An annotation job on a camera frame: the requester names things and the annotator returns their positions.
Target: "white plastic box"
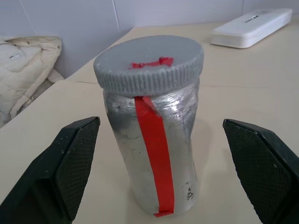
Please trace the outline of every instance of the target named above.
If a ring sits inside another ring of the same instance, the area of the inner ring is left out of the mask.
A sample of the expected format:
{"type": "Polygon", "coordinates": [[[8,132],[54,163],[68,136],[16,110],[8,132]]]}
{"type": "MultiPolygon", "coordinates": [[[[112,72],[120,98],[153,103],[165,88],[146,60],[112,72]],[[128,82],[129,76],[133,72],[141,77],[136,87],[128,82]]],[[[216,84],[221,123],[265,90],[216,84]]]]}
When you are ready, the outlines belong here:
{"type": "Polygon", "coordinates": [[[259,9],[228,22],[211,32],[211,43],[233,48],[249,48],[288,24],[293,10],[259,9]]]}

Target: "white cloth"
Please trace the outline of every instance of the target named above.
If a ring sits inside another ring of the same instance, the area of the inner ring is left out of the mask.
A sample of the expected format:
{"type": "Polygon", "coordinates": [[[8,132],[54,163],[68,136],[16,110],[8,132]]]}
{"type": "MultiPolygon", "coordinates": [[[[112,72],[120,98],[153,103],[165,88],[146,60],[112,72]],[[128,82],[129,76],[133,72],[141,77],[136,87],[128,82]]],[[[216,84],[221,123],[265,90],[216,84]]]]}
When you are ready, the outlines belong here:
{"type": "MultiPolygon", "coordinates": [[[[0,127],[17,115],[46,80],[61,47],[59,37],[0,37],[0,127]]],[[[57,72],[51,73],[60,79],[57,72]]]]}

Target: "jar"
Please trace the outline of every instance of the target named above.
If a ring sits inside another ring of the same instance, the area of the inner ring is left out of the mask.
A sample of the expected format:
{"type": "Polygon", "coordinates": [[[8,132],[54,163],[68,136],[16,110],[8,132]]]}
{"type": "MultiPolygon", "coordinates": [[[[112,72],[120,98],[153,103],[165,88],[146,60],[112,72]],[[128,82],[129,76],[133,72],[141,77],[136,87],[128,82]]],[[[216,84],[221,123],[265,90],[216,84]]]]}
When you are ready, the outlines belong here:
{"type": "Polygon", "coordinates": [[[203,58],[196,41],[162,35],[121,43],[94,62],[136,199],[156,217],[195,202],[191,132],[203,58]]]}

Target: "white table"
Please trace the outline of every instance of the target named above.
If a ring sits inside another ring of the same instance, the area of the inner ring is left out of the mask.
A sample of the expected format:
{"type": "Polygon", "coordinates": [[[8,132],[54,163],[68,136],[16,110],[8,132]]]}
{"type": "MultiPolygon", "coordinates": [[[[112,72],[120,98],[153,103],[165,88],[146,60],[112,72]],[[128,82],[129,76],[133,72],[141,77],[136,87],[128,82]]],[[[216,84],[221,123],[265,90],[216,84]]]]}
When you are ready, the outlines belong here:
{"type": "Polygon", "coordinates": [[[53,85],[0,129],[0,202],[62,127],[100,116],[93,166],[74,224],[260,224],[237,178],[222,122],[231,118],[271,129],[299,155],[299,20],[249,49],[210,45],[209,32],[219,25],[135,28],[117,42],[180,35],[205,48],[192,133],[199,194],[189,212],[155,218],[136,204],[107,120],[93,60],[53,85]]]}

